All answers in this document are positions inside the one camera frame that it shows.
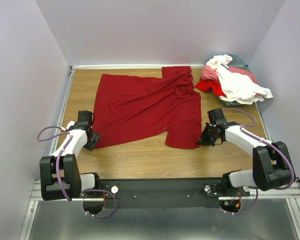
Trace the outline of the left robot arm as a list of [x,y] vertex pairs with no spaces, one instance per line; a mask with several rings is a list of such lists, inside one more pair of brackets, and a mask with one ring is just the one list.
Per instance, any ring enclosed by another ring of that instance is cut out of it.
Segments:
[[96,173],[81,174],[77,157],[83,148],[92,151],[100,135],[92,130],[90,121],[82,120],[70,121],[66,127],[56,126],[60,133],[41,138],[45,130],[52,128],[42,129],[37,140],[45,142],[62,135],[66,137],[57,150],[39,161],[41,197],[44,201],[66,199],[69,202],[79,198],[82,192],[91,198],[97,197],[101,191],[98,176]]

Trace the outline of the dark red t shirt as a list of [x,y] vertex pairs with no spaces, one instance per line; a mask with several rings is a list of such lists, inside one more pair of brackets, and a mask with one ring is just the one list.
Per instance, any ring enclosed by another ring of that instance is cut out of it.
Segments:
[[93,130],[96,148],[129,143],[167,133],[165,144],[199,147],[201,96],[189,66],[163,67],[161,78],[103,74],[96,92]]

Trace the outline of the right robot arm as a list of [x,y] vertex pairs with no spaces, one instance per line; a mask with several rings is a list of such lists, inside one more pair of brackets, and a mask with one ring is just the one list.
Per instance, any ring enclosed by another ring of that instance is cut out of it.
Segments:
[[295,172],[287,146],[271,142],[249,131],[237,122],[206,123],[198,144],[215,146],[217,140],[229,142],[252,157],[252,169],[225,173],[220,191],[231,196],[238,188],[249,187],[261,191],[285,190],[295,181]]

